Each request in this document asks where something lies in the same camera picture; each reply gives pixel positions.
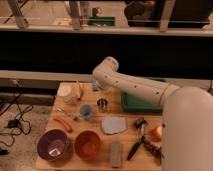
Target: green container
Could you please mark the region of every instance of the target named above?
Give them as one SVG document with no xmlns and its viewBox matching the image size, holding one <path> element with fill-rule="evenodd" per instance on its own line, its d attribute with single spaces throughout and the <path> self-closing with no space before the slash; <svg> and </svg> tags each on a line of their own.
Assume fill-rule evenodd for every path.
<svg viewBox="0 0 213 171">
<path fill-rule="evenodd" d="M 89 26 L 115 26 L 115 17 L 89 17 Z"/>
<path fill-rule="evenodd" d="M 165 82 L 162 78 L 152 78 L 153 80 Z M 162 113 L 162 109 L 158 106 L 150 104 L 126 92 L 121 93 L 121 106 L 124 112 L 152 112 Z"/>
</svg>

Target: terracotta bowl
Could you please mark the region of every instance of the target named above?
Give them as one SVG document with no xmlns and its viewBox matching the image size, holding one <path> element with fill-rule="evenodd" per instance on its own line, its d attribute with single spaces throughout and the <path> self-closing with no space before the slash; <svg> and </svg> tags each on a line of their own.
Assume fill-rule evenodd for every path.
<svg viewBox="0 0 213 171">
<path fill-rule="evenodd" d="M 38 155 L 47 161 L 61 158 L 69 146 L 69 139 L 65 132 L 53 129 L 40 138 L 37 145 Z"/>
<path fill-rule="evenodd" d="M 83 160 L 94 159 L 101 146 L 99 136 L 93 131 L 84 131 L 80 133 L 74 143 L 76 154 Z"/>
</svg>

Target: floor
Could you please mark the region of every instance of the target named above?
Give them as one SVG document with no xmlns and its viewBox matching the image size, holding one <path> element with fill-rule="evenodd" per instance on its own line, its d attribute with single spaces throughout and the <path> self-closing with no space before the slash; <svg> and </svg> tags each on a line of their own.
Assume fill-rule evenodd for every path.
<svg viewBox="0 0 213 171">
<path fill-rule="evenodd" d="M 27 104 L 20 105 L 23 110 Z M 15 143 L 12 147 L 6 147 L 0 143 L 0 147 L 9 151 L 8 155 L 0 156 L 0 171 L 35 171 L 34 165 L 37 158 L 36 145 L 39 137 L 45 130 L 45 126 L 51 111 L 51 106 L 34 105 L 32 111 L 24 115 L 24 119 L 31 124 L 29 135 L 21 134 L 15 137 Z M 7 122 L 13 119 L 18 113 L 17 105 L 13 105 L 0 119 L 0 132 L 8 132 L 10 129 L 4 129 Z M 1 141 L 7 144 L 11 143 L 10 136 L 0 136 Z"/>
</svg>

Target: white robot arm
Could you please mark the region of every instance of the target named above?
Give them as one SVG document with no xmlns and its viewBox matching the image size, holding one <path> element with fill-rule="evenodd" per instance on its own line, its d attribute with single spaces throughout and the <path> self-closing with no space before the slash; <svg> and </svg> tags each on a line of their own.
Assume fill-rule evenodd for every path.
<svg viewBox="0 0 213 171">
<path fill-rule="evenodd" d="M 93 76 L 100 88 L 111 85 L 161 107 L 165 99 L 179 88 L 169 83 L 120 74 L 116 72 L 118 66 L 114 58 L 107 57 L 94 69 Z"/>
<path fill-rule="evenodd" d="M 197 87 L 117 73 L 107 57 L 93 70 L 100 87 L 113 86 L 163 108 L 162 170 L 213 171 L 213 98 Z"/>
</svg>

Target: wooden table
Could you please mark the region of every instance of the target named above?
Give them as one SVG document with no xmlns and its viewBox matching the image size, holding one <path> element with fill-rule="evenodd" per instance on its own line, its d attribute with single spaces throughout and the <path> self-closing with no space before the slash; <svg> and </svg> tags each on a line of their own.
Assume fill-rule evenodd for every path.
<svg viewBox="0 0 213 171">
<path fill-rule="evenodd" d="M 71 83 L 61 83 L 62 85 L 71 85 Z M 58 122 L 53 120 L 54 116 L 62 116 L 66 121 L 68 121 L 73 128 L 72 133 L 67 133 L 71 139 L 71 146 L 66 156 L 63 157 L 63 160 L 58 160 L 54 162 L 47 162 L 40 157 L 36 161 L 36 169 L 41 170 L 140 170 L 140 171 L 160 171 L 161 164 L 155 159 L 148 151 L 145 150 L 144 146 L 138 149 L 136 154 L 132 157 L 130 161 L 127 161 L 127 155 L 132 147 L 132 145 L 138 140 L 139 132 L 134 129 L 133 123 L 141 115 L 148 121 L 149 125 L 147 126 L 147 134 L 155 126 L 162 123 L 161 116 L 153 113 L 140 113 L 133 114 L 122 112 L 120 105 L 120 91 L 115 88 L 109 88 L 105 91 L 96 91 L 93 92 L 90 83 L 84 83 L 84 94 L 81 101 L 77 105 L 68 105 L 65 104 L 61 97 L 57 97 L 52 108 L 51 115 L 49 117 L 46 131 L 51 129 L 61 129 L 64 128 Z M 96 101 L 99 98 L 106 98 L 108 100 L 107 112 L 100 113 L 96 105 Z M 94 115 L 90 122 L 80 118 L 79 122 L 73 121 L 70 117 L 66 116 L 63 113 L 60 113 L 56 110 L 57 107 L 75 113 L 79 115 L 79 108 L 82 104 L 90 104 L 93 107 Z M 127 130 L 123 133 L 114 134 L 114 135 L 105 135 L 101 130 L 101 118 L 103 116 L 123 116 L 127 120 Z M 101 138 L 101 150 L 99 156 L 92 162 L 86 162 L 81 160 L 74 152 L 73 143 L 76 136 L 85 130 L 93 130 Z M 113 140 L 119 140 L 122 143 L 122 167 L 118 169 L 113 169 L 109 165 L 109 145 Z"/>
</svg>

